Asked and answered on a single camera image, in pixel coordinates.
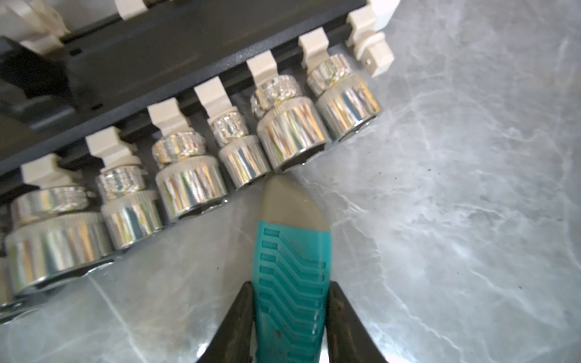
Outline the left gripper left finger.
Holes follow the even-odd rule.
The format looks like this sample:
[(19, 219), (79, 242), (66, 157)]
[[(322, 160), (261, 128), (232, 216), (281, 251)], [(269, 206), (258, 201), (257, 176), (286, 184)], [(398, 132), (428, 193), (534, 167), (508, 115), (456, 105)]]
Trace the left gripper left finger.
[(197, 363), (252, 362), (251, 331), (254, 323), (254, 289), (242, 284), (216, 334)]

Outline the teal utility knife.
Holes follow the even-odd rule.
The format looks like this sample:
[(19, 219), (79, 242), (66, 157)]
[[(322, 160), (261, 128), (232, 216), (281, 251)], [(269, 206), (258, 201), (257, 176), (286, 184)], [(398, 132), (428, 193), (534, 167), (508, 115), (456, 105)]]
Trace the teal utility knife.
[(318, 362), (331, 283), (331, 227), (308, 191), (264, 184), (252, 285), (258, 362)]

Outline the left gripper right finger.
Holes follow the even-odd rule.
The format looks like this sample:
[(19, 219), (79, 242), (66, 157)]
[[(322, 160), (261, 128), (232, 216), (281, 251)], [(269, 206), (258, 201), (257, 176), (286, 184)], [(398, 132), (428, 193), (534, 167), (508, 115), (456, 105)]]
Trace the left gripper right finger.
[(337, 281), (330, 284), (326, 311), (330, 362), (387, 363)]

